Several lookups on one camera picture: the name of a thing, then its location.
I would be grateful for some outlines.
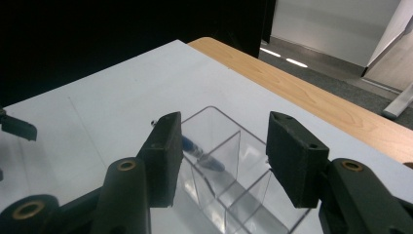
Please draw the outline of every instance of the clear plastic container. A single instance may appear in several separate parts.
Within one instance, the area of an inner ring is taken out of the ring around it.
[[[198,233],[288,233],[308,212],[269,171],[265,143],[217,108],[185,120],[182,134],[196,150],[184,152],[173,208],[209,222]]]

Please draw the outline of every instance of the white wall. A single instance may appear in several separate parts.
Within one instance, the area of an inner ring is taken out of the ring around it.
[[[391,44],[393,40],[400,35],[412,16],[413,0],[401,0],[368,64],[377,58],[380,53],[382,53],[389,46],[389,44]]]
[[[400,0],[279,0],[272,36],[367,66]]]

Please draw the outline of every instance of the gray carpet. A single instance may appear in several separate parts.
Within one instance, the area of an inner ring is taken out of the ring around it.
[[[260,51],[259,59],[378,115],[381,115],[382,110],[392,102],[389,99],[367,92],[344,81],[292,64],[283,58],[277,58]],[[413,130],[413,109],[407,108],[394,121],[401,126]]]

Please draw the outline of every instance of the acrylic box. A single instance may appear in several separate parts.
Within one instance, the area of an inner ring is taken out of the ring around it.
[[[173,208],[194,233],[289,233],[309,211],[295,209],[269,171],[265,143],[219,109],[183,121],[182,135],[194,147]]]

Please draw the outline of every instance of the white table surface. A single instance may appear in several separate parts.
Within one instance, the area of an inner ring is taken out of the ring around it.
[[[213,105],[265,140],[270,111],[295,117],[330,148],[329,159],[368,165],[397,197],[413,202],[413,171],[186,44],[174,41],[40,96],[7,106],[38,129],[37,141],[0,132],[0,210],[31,194],[65,204],[102,185],[107,167],[134,157],[154,119],[182,120]],[[162,216],[168,210],[155,210]],[[320,233],[311,212],[296,233]],[[170,231],[153,218],[153,233]]]

